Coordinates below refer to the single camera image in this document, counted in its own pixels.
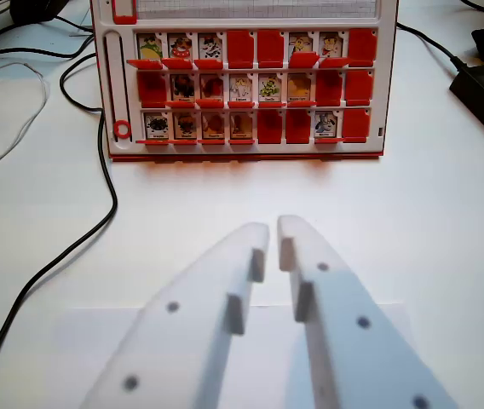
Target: guess who game board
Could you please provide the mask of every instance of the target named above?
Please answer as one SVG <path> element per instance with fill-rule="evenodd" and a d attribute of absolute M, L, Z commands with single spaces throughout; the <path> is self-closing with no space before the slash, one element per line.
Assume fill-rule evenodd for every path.
<path fill-rule="evenodd" d="M 383 154 L 397 0 L 91 0 L 115 159 Z"/>

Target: red ring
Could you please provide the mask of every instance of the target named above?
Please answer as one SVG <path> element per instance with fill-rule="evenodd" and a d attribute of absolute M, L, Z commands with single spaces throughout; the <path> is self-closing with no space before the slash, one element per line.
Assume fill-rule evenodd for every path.
<path fill-rule="evenodd" d="M 119 127 L 121 125 L 126 126 L 126 129 L 127 129 L 126 134 L 121 134 L 119 132 Z M 113 133 L 115 134 L 115 136 L 117 138 L 121 138 L 121 139 L 128 139 L 128 138 L 130 138 L 130 135 L 132 135 L 132 128 L 130 128 L 129 121 L 124 121 L 124 120 L 117 121 L 115 124 L 113 124 Z"/>

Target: gripper jaw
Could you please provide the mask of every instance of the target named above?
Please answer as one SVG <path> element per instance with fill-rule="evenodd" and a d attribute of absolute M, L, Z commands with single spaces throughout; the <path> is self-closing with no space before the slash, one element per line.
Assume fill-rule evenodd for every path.
<path fill-rule="evenodd" d="M 278 240 L 295 320 L 305 325 L 316 409 L 456 407 L 314 228 L 298 216 L 282 216 Z"/>
<path fill-rule="evenodd" d="M 247 224 L 179 274 L 138 314 L 82 407 L 215 408 L 267 248 L 268 226 Z"/>

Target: grid paper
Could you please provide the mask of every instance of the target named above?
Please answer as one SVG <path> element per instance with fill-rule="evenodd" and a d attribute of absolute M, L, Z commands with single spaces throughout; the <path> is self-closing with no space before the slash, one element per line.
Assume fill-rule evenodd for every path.
<path fill-rule="evenodd" d="M 376 0 L 138 0 L 138 19 L 375 17 Z"/>

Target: cartoon character picture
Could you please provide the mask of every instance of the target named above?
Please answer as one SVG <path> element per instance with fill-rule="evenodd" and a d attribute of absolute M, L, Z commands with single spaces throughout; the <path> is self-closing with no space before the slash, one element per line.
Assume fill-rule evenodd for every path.
<path fill-rule="evenodd" d="M 202 132 L 204 139 L 215 139 L 224 137 L 225 128 L 223 117 L 215 112 L 205 112 L 202 114 Z"/>
<path fill-rule="evenodd" d="M 199 35 L 199 58 L 222 59 L 222 40 L 216 34 Z"/>
<path fill-rule="evenodd" d="M 289 74 L 287 76 L 287 100 L 308 101 L 310 83 L 310 78 L 306 74 Z"/>
<path fill-rule="evenodd" d="M 170 34 L 168 36 L 170 57 L 191 59 L 193 42 L 185 34 Z"/>
<path fill-rule="evenodd" d="M 168 139 L 168 120 L 160 112 L 144 113 L 146 139 Z"/>
<path fill-rule="evenodd" d="M 276 74 L 259 75 L 259 101 L 279 102 L 280 82 Z"/>
<path fill-rule="evenodd" d="M 334 138 L 337 135 L 337 117 L 333 112 L 316 112 L 315 123 L 314 137 Z"/>
<path fill-rule="evenodd" d="M 142 60 L 163 58 L 163 43 L 154 33 L 138 34 L 138 51 Z"/>
<path fill-rule="evenodd" d="M 231 113 L 231 138 L 251 139 L 253 123 L 248 112 Z"/>
<path fill-rule="evenodd" d="M 251 81 L 247 75 L 231 75 L 229 82 L 231 101 L 251 101 Z"/>
<path fill-rule="evenodd" d="M 193 115 L 187 112 L 176 114 L 176 139 L 195 139 L 197 126 Z"/>
<path fill-rule="evenodd" d="M 187 74 L 174 74 L 170 76 L 172 81 L 172 100 L 194 101 L 194 81 Z"/>
<path fill-rule="evenodd" d="M 338 32 L 324 32 L 320 35 L 320 58 L 341 57 L 343 39 Z"/>
<path fill-rule="evenodd" d="M 289 46 L 290 58 L 294 53 L 310 53 L 312 52 L 312 38 L 304 32 L 293 32 L 290 34 Z"/>
<path fill-rule="evenodd" d="M 223 101 L 223 80 L 217 74 L 203 74 L 200 76 L 200 95 Z"/>

